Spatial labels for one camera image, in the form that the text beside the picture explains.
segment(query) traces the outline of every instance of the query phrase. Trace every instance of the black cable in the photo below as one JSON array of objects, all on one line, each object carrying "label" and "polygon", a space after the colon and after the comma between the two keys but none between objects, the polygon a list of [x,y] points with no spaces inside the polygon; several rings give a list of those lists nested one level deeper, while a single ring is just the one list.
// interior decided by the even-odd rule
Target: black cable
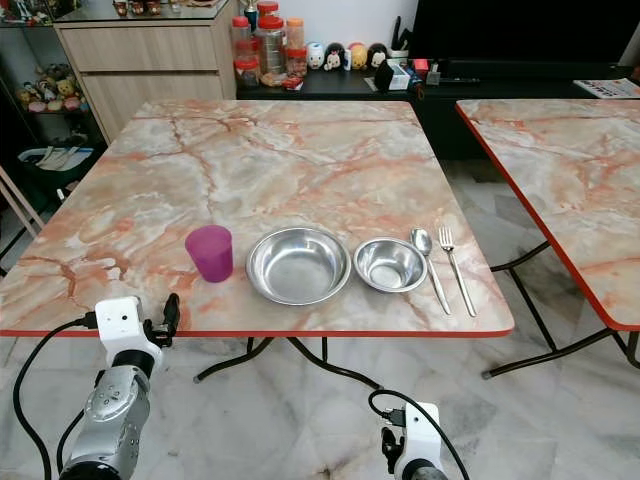
[{"label": "black cable", "polygon": [[33,349],[33,352],[27,358],[27,361],[24,363],[22,368],[20,369],[20,373],[18,373],[18,378],[16,378],[16,383],[13,386],[13,410],[16,412],[16,417],[18,417],[18,422],[22,425],[27,435],[33,440],[33,443],[36,444],[38,448],[38,452],[40,452],[40,457],[42,457],[42,467],[44,469],[44,480],[51,480],[51,459],[49,458],[49,452],[47,451],[47,446],[44,444],[38,433],[33,429],[27,418],[24,416],[22,412],[22,405],[20,405],[20,387],[22,386],[22,381],[24,380],[25,375],[27,374],[27,370],[33,363],[36,358],[36,355],[42,350],[42,347],[51,340],[52,337],[60,333],[62,330],[66,330],[67,328],[77,327],[84,323],[84,319],[74,320],[73,322],[65,323],[64,325],[60,325],[57,328],[54,328],[49,333],[47,333],[40,343],[36,345],[36,348]]},{"label": "black cable", "polygon": [[71,434],[71,431],[76,427],[76,425],[82,420],[84,416],[84,410],[80,410],[78,415],[71,421],[67,429],[60,437],[60,441],[58,442],[58,448],[56,449],[56,464],[58,465],[58,473],[62,472],[62,468],[64,467],[64,462],[62,461],[62,451],[64,450],[64,444],[67,441],[67,437]]},{"label": "black cable", "polygon": [[427,420],[429,420],[429,423],[431,423],[433,428],[436,429],[436,431],[438,432],[438,434],[442,438],[442,441],[444,441],[445,445],[447,446],[447,448],[451,452],[451,455],[453,456],[453,459],[456,461],[456,464],[458,465],[458,468],[460,469],[460,473],[462,473],[462,478],[464,478],[464,480],[469,480],[469,474],[467,473],[467,469],[464,468],[464,464],[462,463],[462,460],[460,459],[460,456],[458,455],[458,452],[456,452],[456,449],[454,448],[453,444],[451,443],[451,441],[449,440],[447,435],[444,433],[444,431],[440,428],[440,425],[438,425],[438,422],[436,422],[433,419],[433,417],[431,415],[429,415],[427,413],[427,411],[420,406],[420,404],[418,402],[416,402],[415,400],[413,400],[410,397],[407,397],[403,393],[396,392],[395,390],[381,389],[381,390],[376,390],[376,391],[372,392],[371,395],[369,395],[369,406],[371,407],[371,410],[373,410],[375,413],[377,413],[378,415],[380,415],[382,418],[385,418],[385,419],[389,418],[389,413],[388,412],[383,412],[382,410],[378,409],[373,404],[373,399],[376,398],[379,395],[390,395],[392,397],[398,397],[398,398],[404,400],[405,402],[410,403],[411,405],[413,405],[422,415],[424,415],[425,418]]}]

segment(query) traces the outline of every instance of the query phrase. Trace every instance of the purple cup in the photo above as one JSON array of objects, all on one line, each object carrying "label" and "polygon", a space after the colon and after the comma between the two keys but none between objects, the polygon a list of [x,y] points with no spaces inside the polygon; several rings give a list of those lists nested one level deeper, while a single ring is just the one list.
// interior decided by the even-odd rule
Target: purple cup
[{"label": "purple cup", "polygon": [[207,225],[191,232],[184,246],[207,282],[222,282],[233,272],[231,232],[219,225]]}]

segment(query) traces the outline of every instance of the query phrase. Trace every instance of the wooden drawer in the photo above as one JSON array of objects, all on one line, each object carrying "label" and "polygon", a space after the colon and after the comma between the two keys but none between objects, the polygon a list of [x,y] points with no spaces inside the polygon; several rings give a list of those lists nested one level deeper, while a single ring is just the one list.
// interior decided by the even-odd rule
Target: wooden drawer
[{"label": "wooden drawer", "polygon": [[82,80],[109,142],[146,101],[223,98],[220,78],[212,73],[83,75]]},{"label": "wooden drawer", "polygon": [[80,72],[217,70],[207,26],[64,28]]}]

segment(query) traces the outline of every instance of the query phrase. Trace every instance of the small steel bowl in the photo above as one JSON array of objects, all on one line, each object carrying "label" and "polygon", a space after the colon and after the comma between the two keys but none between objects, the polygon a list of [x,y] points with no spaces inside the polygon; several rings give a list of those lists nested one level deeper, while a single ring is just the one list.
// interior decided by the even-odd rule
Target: small steel bowl
[{"label": "small steel bowl", "polygon": [[427,276],[427,262],[410,243],[380,237],[360,244],[353,265],[364,282],[386,293],[408,292]]},{"label": "small steel bowl", "polygon": [[260,240],[247,257],[247,276],[264,297],[311,305],[335,295],[349,279],[349,251],[330,233],[286,228]]}]

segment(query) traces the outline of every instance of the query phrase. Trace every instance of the spoon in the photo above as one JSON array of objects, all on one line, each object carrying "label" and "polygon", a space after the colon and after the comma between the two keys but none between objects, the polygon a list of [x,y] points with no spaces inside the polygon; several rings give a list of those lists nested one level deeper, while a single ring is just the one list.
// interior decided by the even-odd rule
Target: spoon
[{"label": "spoon", "polygon": [[438,278],[438,274],[436,273],[435,268],[433,268],[433,263],[431,263],[431,259],[429,258],[429,254],[431,253],[431,237],[427,233],[424,228],[412,228],[411,229],[411,243],[413,246],[418,249],[418,251],[424,255],[424,258],[427,260],[427,270],[431,275],[431,279],[433,280],[433,286],[436,289],[436,295],[438,296],[438,300],[440,300],[440,304],[444,309],[447,315],[451,315],[451,308],[449,308],[449,302],[447,302],[447,298],[444,296],[444,290],[442,290],[442,284],[440,283],[440,279]]}]

